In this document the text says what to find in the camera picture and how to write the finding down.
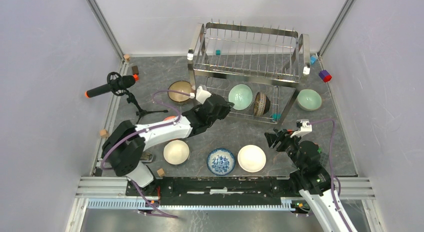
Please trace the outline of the steel dish rack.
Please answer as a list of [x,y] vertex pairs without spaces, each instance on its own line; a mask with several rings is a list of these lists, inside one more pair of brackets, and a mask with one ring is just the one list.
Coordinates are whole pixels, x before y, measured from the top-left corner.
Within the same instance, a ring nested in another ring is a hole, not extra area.
[[[187,53],[189,82],[193,89],[198,77],[205,77],[208,91],[228,97],[237,84],[270,99],[270,109],[253,115],[253,106],[233,109],[232,117],[274,125],[283,124],[302,87],[308,80],[310,36],[279,27],[246,26],[235,23],[199,23]],[[273,121],[272,114],[281,114]]]

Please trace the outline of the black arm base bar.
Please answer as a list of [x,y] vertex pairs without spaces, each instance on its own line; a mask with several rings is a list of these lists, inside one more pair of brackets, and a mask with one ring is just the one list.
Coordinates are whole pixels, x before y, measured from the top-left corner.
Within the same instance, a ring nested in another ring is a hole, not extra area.
[[126,196],[157,196],[161,206],[276,206],[300,191],[320,195],[318,182],[306,176],[162,177],[139,189],[128,182]]

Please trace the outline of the red floral bowl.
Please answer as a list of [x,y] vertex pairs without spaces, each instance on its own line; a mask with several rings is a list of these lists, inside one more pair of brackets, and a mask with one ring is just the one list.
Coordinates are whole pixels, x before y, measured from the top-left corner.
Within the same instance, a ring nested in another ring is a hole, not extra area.
[[177,116],[168,116],[163,121],[174,121],[177,119]]

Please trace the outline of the light green bowl front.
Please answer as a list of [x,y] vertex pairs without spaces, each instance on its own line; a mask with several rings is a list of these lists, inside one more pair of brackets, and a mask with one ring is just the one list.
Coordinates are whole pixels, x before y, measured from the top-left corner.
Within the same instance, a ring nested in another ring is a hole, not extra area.
[[297,105],[304,111],[316,111],[322,106],[322,97],[313,89],[302,89],[297,98]]

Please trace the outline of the blue white patterned bowl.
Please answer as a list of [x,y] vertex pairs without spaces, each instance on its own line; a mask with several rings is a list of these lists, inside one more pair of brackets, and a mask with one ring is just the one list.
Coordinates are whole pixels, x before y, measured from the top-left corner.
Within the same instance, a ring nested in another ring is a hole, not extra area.
[[230,150],[219,147],[208,154],[206,165],[214,175],[227,176],[234,170],[236,158]]

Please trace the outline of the black patterned bowl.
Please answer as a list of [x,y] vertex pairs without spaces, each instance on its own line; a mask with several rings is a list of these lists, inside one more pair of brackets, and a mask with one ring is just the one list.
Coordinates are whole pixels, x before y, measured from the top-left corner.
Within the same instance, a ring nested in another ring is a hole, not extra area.
[[266,114],[271,107],[271,101],[269,97],[262,92],[258,92],[255,96],[253,115],[255,117],[261,117]]

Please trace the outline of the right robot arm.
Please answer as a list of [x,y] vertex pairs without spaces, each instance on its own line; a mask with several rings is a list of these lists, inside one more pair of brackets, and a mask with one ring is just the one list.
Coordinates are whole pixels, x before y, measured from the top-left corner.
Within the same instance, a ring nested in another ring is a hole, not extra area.
[[334,176],[321,164],[319,146],[302,137],[311,133],[306,126],[294,131],[274,130],[264,134],[268,146],[285,152],[297,170],[289,175],[289,191],[301,196],[325,232],[356,232],[354,224],[344,210],[334,185]]

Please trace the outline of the light green ribbed bowl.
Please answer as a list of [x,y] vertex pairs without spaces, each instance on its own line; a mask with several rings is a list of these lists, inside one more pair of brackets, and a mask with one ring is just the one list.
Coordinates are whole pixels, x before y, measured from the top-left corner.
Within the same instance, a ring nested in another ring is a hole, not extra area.
[[246,84],[237,84],[229,91],[228,101],[234,104],[234,110],[245,110],[253,101],[252,89]]

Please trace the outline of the brown beige bowl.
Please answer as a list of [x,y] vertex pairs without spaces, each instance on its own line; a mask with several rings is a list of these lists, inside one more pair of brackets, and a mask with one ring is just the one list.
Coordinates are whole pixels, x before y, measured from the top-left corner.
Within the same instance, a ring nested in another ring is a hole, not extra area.
[[191,84],[188,81],[179,80],[179,81],[173,82],[168,87],[168,90],[179,92],[179,93],[177,92],[167,93],[169,99],[175,103],[184,104],[190,100],[190,96],[181,94],[181,93],[185,93],[189,95],[192,92]]

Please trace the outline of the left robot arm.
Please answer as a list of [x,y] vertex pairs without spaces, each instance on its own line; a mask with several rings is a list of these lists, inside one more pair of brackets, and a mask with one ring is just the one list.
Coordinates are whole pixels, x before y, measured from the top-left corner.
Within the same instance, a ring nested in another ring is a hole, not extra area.
[[234,103],[218,94],[210,94],[176,118],[151,124],[121,122],[102,146],[103,170],[134,182],[145,196],[153,195],[157,182],[153,172],[141,162],[142,153],[162,143],[204,133],[216,120],[223,120]]

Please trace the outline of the orange bowl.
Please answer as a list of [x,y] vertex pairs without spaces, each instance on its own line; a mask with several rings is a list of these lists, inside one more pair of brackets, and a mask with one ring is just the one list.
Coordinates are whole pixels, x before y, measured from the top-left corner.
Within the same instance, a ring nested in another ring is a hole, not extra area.
[[237,154],[239,166],[246,172],[256,173],[261,171],[267,162],[265,152],[256,145],[246,145]]

